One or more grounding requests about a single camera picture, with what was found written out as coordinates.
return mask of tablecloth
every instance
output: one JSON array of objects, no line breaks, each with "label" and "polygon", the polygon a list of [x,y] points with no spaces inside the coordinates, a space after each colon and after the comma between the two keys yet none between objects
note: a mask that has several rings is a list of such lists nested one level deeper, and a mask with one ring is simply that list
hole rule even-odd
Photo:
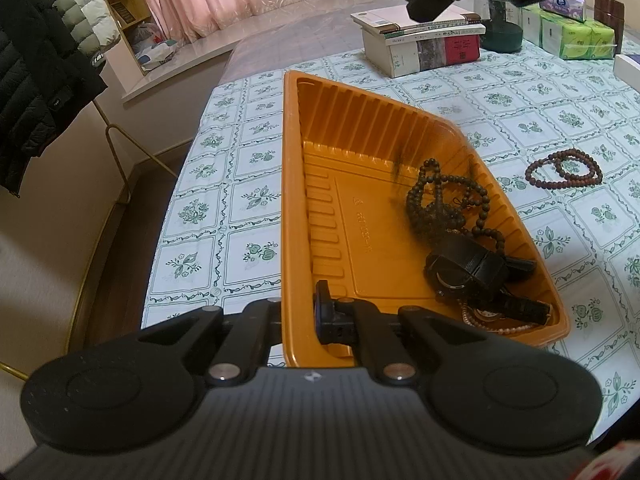
[{"label": "tablecloth", "polygon": [[[460,126],[522,217],[570,316],[571,333],[548,351],[602,387],[594,438],[640,397],[640,94],[612,64],[564,61],[525,42],[517,54],[483,51],[477,62],[396,79],[361,50],[291,67]],[[166,213],[143,326],[205,304],[238,312],[279,294],[283,74],[213,90]],[[544,190],[524,180],[530,162],[572,146],[594,156],[602,185]],[[282,348],[270,362],[284,366]]]}]

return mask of dark brown floor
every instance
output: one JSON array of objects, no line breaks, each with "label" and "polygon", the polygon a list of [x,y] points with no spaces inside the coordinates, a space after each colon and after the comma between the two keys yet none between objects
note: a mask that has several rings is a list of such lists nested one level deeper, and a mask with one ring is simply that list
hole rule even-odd
[{"label": "dark brown floor", "polygon": [[[184,156],[166,164],[180,172]],[[93,346],[140,328],[146,286],[175,179],[161,168],[140,176],[109,250],[84,337]]]}]

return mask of stack of books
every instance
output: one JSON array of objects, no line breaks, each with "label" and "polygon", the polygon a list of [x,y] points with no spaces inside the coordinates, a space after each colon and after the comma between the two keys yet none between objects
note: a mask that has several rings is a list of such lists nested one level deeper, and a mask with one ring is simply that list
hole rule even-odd
[{"label": "stack of books", "polygon": [[367,58],[389,77],[430,70],[480,57],[480,16],[450,6],[435,20],[414,22],[406,6],[351,15],[362,27]]}]

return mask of red book spine label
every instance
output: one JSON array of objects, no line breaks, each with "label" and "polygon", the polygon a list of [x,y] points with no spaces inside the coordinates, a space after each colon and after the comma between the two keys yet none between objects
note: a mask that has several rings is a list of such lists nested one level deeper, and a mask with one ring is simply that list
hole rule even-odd
[{"label": "red book spine label", "polygon": [[447,65],[475,61],[480,57],[479,36],[449,36],[444,38]]}]

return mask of orange plastic tray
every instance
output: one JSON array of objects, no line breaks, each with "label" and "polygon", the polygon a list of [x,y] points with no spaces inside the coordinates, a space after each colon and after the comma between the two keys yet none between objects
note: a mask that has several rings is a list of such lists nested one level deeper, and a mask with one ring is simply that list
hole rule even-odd
[{"label": "orange plastic tray", "polygon": [[[492,206],[485,226],[504,234],[507,254],[538,262],[532,278],[508,288],[551,304],[552,315],[545,326],[514,338],[542,346],[568,334],[567,314],[538,250],[454,124],[302,72],[285,75],[284,102],[282,335],[287,364],[353,365],[348,347],[322,346],[316,338],[312,297],[317,280],[328,281],[334,298],[363,298],[382,312],[415,304],[460,319],[460,309],[436,301],[425,280],[430,248],[412,235],[404,211],[418,168],[431,157],[443,173],[471,174],[482,184]],[[445,200],[458,192],[449,188]],[[510,320],[497,323],[498,328],[514,326]]]}]

